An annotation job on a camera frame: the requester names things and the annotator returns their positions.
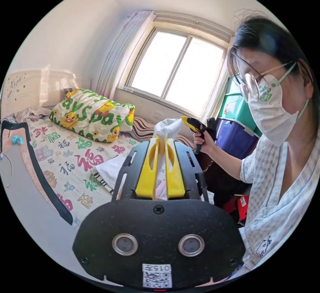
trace bedsheet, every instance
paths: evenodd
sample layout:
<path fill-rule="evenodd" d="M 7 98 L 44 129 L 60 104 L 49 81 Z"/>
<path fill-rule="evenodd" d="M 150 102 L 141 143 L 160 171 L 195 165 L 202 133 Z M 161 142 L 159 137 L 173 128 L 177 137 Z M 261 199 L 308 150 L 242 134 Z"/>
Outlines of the bedsheet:
<path fill-rule="evenodd" d="M 127 155 L 140 143 L 122 134 L 113 143 L 95 142 L 67 130 L 50 119 L 27 121 L 31 145 L 40 168 L 78 228 L 95 208 L 111 201 L 111 194 L 90 169 L 118 154 Z"/>

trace headboard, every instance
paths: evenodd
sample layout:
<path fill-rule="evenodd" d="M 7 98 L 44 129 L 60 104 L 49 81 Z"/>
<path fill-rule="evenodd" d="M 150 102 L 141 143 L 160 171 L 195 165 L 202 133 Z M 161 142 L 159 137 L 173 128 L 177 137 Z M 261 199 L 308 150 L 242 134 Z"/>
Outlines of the headboard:
<path fill-rule="evenodd" d="M 1 90 L 1 118 L 27 107 L 53 107 L 64 97 L 64 88 L 90 88 L 90 81 L 63 71 L 20 71 L 6 76 Z"/>

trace pillow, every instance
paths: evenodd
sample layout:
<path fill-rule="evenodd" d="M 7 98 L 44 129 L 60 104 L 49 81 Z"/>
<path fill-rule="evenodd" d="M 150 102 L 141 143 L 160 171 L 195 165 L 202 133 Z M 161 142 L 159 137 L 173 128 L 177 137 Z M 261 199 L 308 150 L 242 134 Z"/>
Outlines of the pillow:
<path fill-rule="evenodd" d="M 141 142 L 142 141 L 150 141 L 150 139 L 153 136 L 155 125 L 156 125 L 156 123 L 153 123 L 151 121 L 148 121 L 148 120 L 140 118 L 140 117 L 135 117 L 130 135 L 134 139 L 141 141 Z M 193 141 L 191 141 L 187 137 L 183 136 L 182 134 L 178 134 L 178 136 L 176 137 L 175 140 L 183 143 L 184 145 L 190 147 L 191 149 L 194 149 Z"/>
<path fill-rule="evenodd" d="M 68 92 L 49 119 L 62 127 L 97 142 L 114 142 L 120 127 L 133 123 L 132 104 L 120 104 L 87 89 Z"/>

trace striped pillow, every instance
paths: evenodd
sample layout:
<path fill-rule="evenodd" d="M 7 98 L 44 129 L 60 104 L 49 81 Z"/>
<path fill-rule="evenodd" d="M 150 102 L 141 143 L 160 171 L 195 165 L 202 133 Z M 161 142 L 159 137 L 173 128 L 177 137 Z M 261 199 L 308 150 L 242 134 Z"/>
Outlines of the striped pillow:
<path fill-rule="evenodd" d="M 153 123 L 140 117 L 135 117 L 133 121 L 132 131 L 130 131 L 128 134 L 130 134 L 134 139 L 141 142 L 150 141 L 150 139 L 153 136 L 155 125 L 156 123 Z M 193 141 L 183 136 L 182 134 L 178 134 L 175 140 L 194 149 Z"/>

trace cartoon duck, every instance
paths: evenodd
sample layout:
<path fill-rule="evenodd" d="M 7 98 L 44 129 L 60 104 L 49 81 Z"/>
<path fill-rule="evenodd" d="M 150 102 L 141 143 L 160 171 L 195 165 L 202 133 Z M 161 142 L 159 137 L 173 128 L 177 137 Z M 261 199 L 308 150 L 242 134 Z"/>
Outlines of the cartoon duck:
<path fill-rule="evenodd" d="M 134 108 L 131 108 L 130 111 L 129 111 L 129 114 L 126 118 L 126 122 L 129 122 L 128 124 L 129 125 L 132 125 L 133 124 L 133 120 L 134 120 Z"/>
<path fill-rule="evenodd" d="M 105 117 L 110 110 L 114 109 L 115 106 L 111 101 L 107 101 L 99 109 L 95 111 L 95 115 L 98 115 L 101 112 L 101 115 Z"/>
<path fill-rule="evenodd" d="M 74 112 L 69 112 L 61 119 L 61 126 L 71 130 L 77 125 L 78 121 L 77 115 Z"/>
<path fill-rule="evenodd" d="M 110 131 L 111 131 L 111 134 L 108 135 L 108 142 L 115 142 L 120 132 L 120 126 L 117 125 L 116 127 L 112 128 Z"/>
<path fill-rule="evenodd" d="M 72 92 L 67 92 L 66 94 L 66 100 L 69 100 L 72 96 L 76 95 L 79 92 L 79 89 L 76 89 Z"/>

